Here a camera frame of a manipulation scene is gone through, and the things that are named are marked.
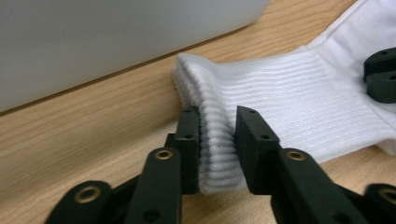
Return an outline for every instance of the wood grain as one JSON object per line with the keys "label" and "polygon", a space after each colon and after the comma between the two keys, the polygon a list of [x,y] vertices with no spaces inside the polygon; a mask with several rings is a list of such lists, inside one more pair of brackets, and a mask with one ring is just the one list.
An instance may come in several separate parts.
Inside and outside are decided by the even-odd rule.
{"label": "wood grain", "polygon": [[[187,51],[225,63],[276,55],[309,43],[352,0],[274,0],[249,26]],[[181,106],[170,71],[177,52],[0,116],[1,223],[43,223],[70,188],[94,179],[117,186],[175,131]],[[337,183],[362,192],[396,185],[396,160],[375,147],[328,161]],[[247,190],[183,196],[183,223],[275,223],[266,196]]]}

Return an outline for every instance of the ribbed sock fabric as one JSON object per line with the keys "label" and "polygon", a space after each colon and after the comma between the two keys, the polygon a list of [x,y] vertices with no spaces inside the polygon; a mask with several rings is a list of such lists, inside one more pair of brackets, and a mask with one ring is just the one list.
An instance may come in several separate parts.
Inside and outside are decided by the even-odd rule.
{"label": "ribbed sock fabric", "polygon": [[258,110],[281,140],[323,162],[378,144],[396,153],[396,105],[365,94],[364,60],[396,47],[396,2],[358,1],[307,46],[238,63],[180,54],[173,71],[184,108],[201,112],[200,189],[246,185],[233,144],[236,106]]}

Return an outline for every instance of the white sock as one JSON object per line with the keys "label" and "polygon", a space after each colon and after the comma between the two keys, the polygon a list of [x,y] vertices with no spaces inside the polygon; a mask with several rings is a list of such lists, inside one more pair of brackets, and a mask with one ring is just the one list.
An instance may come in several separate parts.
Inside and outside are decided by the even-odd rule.
{"label": "white sock", "polygon": [[200,189],[246,185],[233,144],[236,106],[258,110],[280,138],[323,162],[378,144],[396,153],[396,104],[365,93],[363,62],[396,47],[396,2],[361,0],[307,46],[288,54],[216,64],[180,54],[174,80],[183,107],[202,120]]}

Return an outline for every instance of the wooden table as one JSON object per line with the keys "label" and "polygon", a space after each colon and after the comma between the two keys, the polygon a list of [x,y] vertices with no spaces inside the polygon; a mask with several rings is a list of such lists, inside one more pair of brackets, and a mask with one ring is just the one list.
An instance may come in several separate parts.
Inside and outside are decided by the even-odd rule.
{"label": "wooden table", "polygon": [[[276,55],[307,44],[352,0],[274,0],[249,26],[187,51],[214,62]],[[116,187],[140,174],[148,153],[173,133],[181,111],[171,53],[108,77],[21,106],[0,117],[1,223],[43,223],[76,184]],[[396,158],[369,147],[322,164],[338,184],[396,185]],[[246,189],[183,196],[183,223],[275,223],[269,197]]]}

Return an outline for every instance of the table surface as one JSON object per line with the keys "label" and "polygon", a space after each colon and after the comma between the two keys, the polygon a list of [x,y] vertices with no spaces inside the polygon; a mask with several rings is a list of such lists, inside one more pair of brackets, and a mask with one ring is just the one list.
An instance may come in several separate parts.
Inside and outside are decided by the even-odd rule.
{"label": "table surface", "polygon": [[[352,0],[273,0],[247,27],[180,51],[214,62],[277,55],[309,43]],[[177,52],[0,114],[0,220],[43,223],[76,184],[113,187],[140,174],[181,111],[170,76]],[[396,158],[367,147],[327,161],[334,182],[362,193],[396,185]],[[246,189],[183,196],[183,223],[275,223],[268,196]]]}

